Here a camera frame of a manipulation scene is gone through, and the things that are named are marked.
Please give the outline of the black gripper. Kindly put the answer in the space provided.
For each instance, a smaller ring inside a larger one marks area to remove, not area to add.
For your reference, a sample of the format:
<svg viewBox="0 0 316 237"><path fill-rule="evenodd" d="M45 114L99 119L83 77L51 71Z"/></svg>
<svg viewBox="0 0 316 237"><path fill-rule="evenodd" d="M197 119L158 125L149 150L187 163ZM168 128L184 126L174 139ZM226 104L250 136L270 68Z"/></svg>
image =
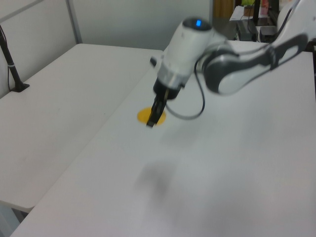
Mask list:
<svg viewBox="0 0 316 237"><path fill-rule="evenodd" d="M181 87L177 89L168 88L162 82L157 78L155 81L155 84L153 86L153 91L156 94L156 97L154 100L154 103L151 107L151 112L147 121L147 126L153 127L156 125L165 109L166 102L162 100L166 93L167 93L167 100L173 100L175 99L179 92L181 90Z"/></svg>

